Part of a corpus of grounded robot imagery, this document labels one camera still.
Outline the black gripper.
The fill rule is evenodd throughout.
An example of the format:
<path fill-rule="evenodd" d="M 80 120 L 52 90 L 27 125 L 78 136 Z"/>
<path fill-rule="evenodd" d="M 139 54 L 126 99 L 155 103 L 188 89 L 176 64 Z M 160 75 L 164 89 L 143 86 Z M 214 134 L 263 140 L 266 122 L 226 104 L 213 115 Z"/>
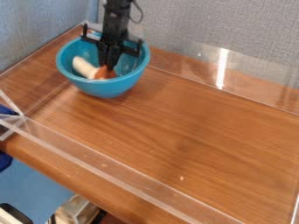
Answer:
<path fill-rule="evenodd" d="M 130 35 L 128 22 L 139 24 L 131 18 L 131 6 L 143 11 L 136 0 L 106 0 L 103 24 L 84 22 L 82 25 L 82 39 L 98 47 L 98 63 L 110 70 L 118 64 L 122 53 L 135 57 L 140 55 L 143 40 Z"/>

